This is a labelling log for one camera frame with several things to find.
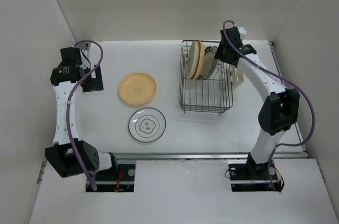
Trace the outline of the grey rimmed plate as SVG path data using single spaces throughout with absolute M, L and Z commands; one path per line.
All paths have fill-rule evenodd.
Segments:
M 217 52 L 217 47 L 213 46 L 212 49 L 213 49 L 213 56 L 215 57 L 215 54 Z M 212 76 L 212 74 L 215 71 L 215 68 L 217 66 L 217 63 L 218 63 L 218 60 L 214 58 L 208 73 L 204 77 L 204 80 L 207 80 L 207 79 L 209 79 Z

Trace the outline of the grey patterned plate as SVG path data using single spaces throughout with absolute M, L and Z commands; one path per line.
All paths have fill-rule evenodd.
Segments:
M 205 48 L 205 55 L 203 60 L 203 66 L 201 69 L 201 73 L 198 79 L 208 79 L 211 74 L 212 70 L 215 68 L 215 49 L 212 46 Z

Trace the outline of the yellow plate with drawing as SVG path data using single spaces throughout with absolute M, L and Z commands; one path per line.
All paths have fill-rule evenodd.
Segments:
M 144 105 L 150 102 L 157 91 L 156 81 L 146 73 L 132 73 L 119 84 L 120 98 L 130 105 Z

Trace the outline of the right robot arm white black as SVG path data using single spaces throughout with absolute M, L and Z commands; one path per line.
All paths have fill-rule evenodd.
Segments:
M 257 51 L 244 45 L 238 27 L 221 30 L 221 40 L 215 58 L 233 65 L 252 83 L 262 98 L 258 114 L 260 133 L 257 142 L 248 154 L 245 172 L 258 178 L 268 172 L 274 148 L 298 118 L 300 94 L 288 89 L 276 80 L 262 63 Z

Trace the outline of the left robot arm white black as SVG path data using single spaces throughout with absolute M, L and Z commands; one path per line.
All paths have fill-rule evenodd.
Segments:
M 52 70 L 51 84 L 56 96 L 56 131 L 52 146 L 45 149 L 45 157 L 62 177 L 82 174 L 87 170 L 107 180 L 118 175 L 118 164 L 113 153 L 100 153 L 85 142 L 76 106 L 82 93 L 99 92 L 104 89 L 101 69 L 95 75 L 80 79 L 90 72 L 83 67 L 83 52 L 76 47 L 62 48 L 61 63 Z

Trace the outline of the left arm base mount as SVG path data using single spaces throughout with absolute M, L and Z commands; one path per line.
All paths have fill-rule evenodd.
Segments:
M 136 174 L 136 162 L 125 161 L 118 162 L 118 169 L 105 169 L 96 173 L 97 190 L 93 190 L 86 182 L 86 192 L 134 192 Z

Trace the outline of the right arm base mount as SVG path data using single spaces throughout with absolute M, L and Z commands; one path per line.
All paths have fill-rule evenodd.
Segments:
M 285 186 L 274 164 L 255 172 L 245 162 L 229 162 L 225 176 L 230 179 L 233 192 L 281 192 Z

